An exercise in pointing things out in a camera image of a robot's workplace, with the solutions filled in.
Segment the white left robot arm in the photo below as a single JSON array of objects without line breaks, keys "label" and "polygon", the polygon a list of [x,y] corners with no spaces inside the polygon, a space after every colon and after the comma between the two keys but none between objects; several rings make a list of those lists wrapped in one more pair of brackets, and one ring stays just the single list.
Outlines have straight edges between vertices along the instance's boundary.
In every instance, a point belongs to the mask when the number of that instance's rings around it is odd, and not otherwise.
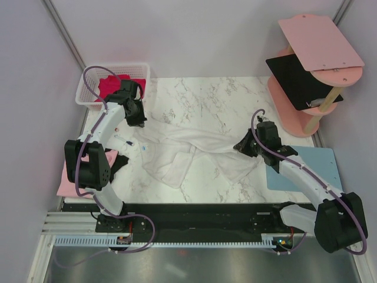
[{"label": "white left robot arm", "polygon": [[130,127],[145,126],[142,93],[139,83],[121,80],[120,88],[102,100],[102,109],[91,128],[64,146],[67,178],[75,185],[76,194],[92,196],[100,211],[110,216],[108,223],[117,232],[125,231],[130,222],[121,212],[123,201],[110,182],[111,168],[105,146],[122,121]]}]

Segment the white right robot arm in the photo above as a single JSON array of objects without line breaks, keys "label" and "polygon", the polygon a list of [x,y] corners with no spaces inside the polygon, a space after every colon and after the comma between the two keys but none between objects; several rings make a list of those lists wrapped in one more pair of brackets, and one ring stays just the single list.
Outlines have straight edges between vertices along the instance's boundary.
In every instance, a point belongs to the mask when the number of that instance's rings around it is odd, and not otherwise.
[{"label": "white right robot arm", "polygon": [[315,173],[292,147],[282,144],[272,121],[249,128],[233,147],[249,157],[262,157],[277,174],[290,180],[310,200],[314,209],[282,204],[270,217],[271,228],[283,232],[292,226],[315,236],[328,253],[344,249],[354,255],[367,251],[368,229],[361,198],[344,193]]}]

